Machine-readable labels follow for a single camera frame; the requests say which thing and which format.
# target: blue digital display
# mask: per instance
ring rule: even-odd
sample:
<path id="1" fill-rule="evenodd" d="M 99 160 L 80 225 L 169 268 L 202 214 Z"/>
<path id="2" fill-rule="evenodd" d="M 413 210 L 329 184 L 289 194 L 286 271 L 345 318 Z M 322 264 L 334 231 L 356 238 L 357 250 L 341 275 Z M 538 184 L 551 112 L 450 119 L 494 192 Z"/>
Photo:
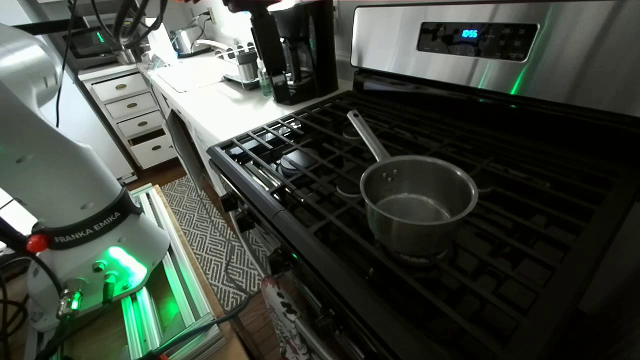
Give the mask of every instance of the blue digital display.
<path id="1" fill-rule="evenodd" d="M 464 29 L 462 31 L 462 37 L 463 38 L 477 38 L 478 37 L 478 30 Z"/>

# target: stainless steel saucepan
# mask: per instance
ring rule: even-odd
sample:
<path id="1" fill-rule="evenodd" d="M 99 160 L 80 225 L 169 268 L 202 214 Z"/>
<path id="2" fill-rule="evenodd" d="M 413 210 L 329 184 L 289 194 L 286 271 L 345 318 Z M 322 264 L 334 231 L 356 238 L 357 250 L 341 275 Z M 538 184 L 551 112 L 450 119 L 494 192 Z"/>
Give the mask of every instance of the stainless steel saucepan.
<path id="1" fill-rule="evenodd" d="M 408 255 L 440 254 L 476 206 L 478 190 L 457 166 L 428 156 L 390 156 L 356 110 L 347 114 L 378 160 L 360 178 L 376 239 Z"/>

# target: saucepan handle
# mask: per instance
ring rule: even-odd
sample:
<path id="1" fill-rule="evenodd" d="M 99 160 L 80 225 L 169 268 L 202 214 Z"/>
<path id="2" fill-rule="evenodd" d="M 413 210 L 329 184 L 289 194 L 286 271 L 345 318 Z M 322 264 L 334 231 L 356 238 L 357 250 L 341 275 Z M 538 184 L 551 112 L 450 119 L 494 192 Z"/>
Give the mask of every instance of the saucepan handle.
<path id="1" fill-rule="evenodd" d="M 347 113 L 347 117 L 353 126 L 355 126 L 358 134 L 360 134 L 364 142 L 367 144 L 369 150 L 373 153 L 373 156 L 376 157 L 376 160 L 382 161 L 391 157 L 384 146 L 380 143 L 380 140 L 378 140 L 373 131 L 371 131 L 369 125 L 364 122 L 364 119 L 359 114 L 358 110 L 349 111 L 349 113 Z"/>

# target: open drawer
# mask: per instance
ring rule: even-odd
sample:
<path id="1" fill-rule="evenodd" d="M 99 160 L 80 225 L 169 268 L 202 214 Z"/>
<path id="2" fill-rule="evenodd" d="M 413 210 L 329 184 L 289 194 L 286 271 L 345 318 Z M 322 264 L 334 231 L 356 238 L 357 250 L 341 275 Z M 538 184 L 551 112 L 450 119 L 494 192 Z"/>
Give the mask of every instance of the open drawer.
<path id="1" fill-rule="evenodd" d="M 150 168 L 176 157 L 171 138 L 163 129 L 133 138 L 129 143 L 142 168 Z"/>

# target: kitchen counter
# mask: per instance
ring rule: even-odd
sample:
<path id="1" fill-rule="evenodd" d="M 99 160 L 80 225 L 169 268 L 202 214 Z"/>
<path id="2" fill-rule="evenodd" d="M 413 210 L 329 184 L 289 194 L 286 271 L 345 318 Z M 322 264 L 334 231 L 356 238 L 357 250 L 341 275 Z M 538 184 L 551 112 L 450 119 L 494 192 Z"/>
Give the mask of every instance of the kitchen counter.
<path id="1" fill-rule="evenodd" d="M 223 73 L 221 69 L 230 65 L 216 59 L 211 53 L 180 59 L 180 62 L 181 65 L 178 66 L 184 66 L 180 71 L 184 71 L 185 81 L 195 79 L 194 76 L 197 77 L 198 74 L 217 78 L 218 74 Z M 351 89 L 351 82 L 338 80 L 339 89 L 336 92 L 289 106 L 276 103 L 272 97 L 264 97 L 259 88 L 246 91 L 240 84 L 231 81 L 220 81 L 187 92 L 178 92 L 158 75 L 158 70 L 150 70 L 151 68 L 152 65 L 146 63 L 138 64 L 140 72 L 152 83 L 156 96 L 160 98 L 158 93 L 162 94 L 168 107 L 175 110 L 185 121 L 204 164 L 209 162 L 206 150 L 210 146 Z M 216 192 L 224 194 L 219 175 L 208 165 L 205 167 Z"/>

